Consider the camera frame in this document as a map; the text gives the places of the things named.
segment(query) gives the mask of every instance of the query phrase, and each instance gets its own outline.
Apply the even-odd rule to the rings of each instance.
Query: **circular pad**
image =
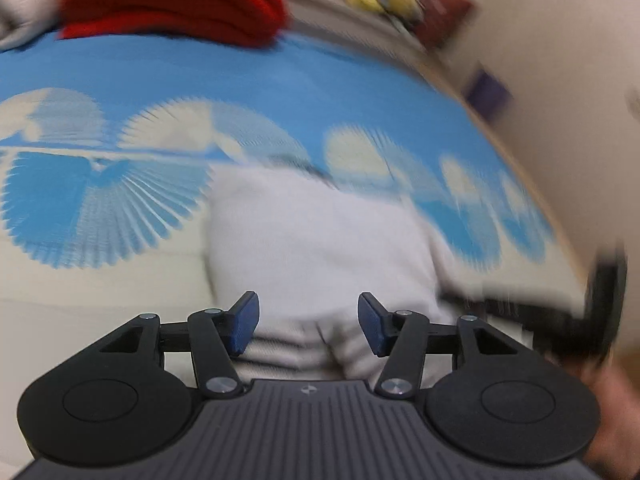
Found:
[[[538,357],[466,362],[429,390],[426,414],[454,446],[505,466],[542,467],[578,456],[600,423],[588,388]]]
[[[88,467],[149,456],[175,440],[190,416],[191,396],[180,379],[117,352],[62,363],[18,403],[18,424],[34,452]]]
[[[551,415],[556,407],[554,396],[542,386],[527,381],[504,381],[482,392],[482,405],[504,422],[531,424]]]
[[[105,422],[127,415],[138,394],[127,383],[97,379],[73,386],[62,403],[66,412],[87,422]]]

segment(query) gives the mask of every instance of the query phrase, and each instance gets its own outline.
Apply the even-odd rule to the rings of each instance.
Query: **human hand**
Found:
[[[632,480],[640,472],[640,396],[615,363],[562,367],[586,384],[600,405],[600,427],[584,461],[607,480]]]

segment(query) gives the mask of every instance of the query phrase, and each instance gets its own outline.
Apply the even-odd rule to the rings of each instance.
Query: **fan pattern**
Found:
[[[113,265],[180,229],[207,179],[203,162],[20,152],[2,190],[2,219],[33,260]]]
[[[147,107],[124,121],[111,150],[104,129],[97,104],[73,90],[34,90],[0,103],[0,142],[68,147],[18,150],[4,181],[4,226],[33,260],[100,267],[158,247],[199,207],[207,156],[216,151],[238,164],[317,171],[343,190],[409,198],[476,269],[500,264],[498,225],[534,262],[544,261],[553,236],[508,174],[491,181],[450,155],[429,167],[385,132],[358,124],[331,127],[321,160],[264,115],[204,98]]]
[[[27,142],[99,146],[104,118],[87,95],[43,88],[0,103],[0,140],[20,135]]]

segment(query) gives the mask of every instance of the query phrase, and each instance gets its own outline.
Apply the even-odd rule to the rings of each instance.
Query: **purple object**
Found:
[[[511,101],[511,93],[500,81],[481,68],[465,98],[471,107],[490,123]]]

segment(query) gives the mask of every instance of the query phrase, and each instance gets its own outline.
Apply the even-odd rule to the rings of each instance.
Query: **bed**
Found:
[[[171,322],[215,303],[212,173],[273,161],[409,197],[469,289],[580,309],[561,236],[466,109],[415,71],[292,33],[267,50],[48,35],[0,56],[0,473],[30,458],[15,404],[34,378],[140,312]]]

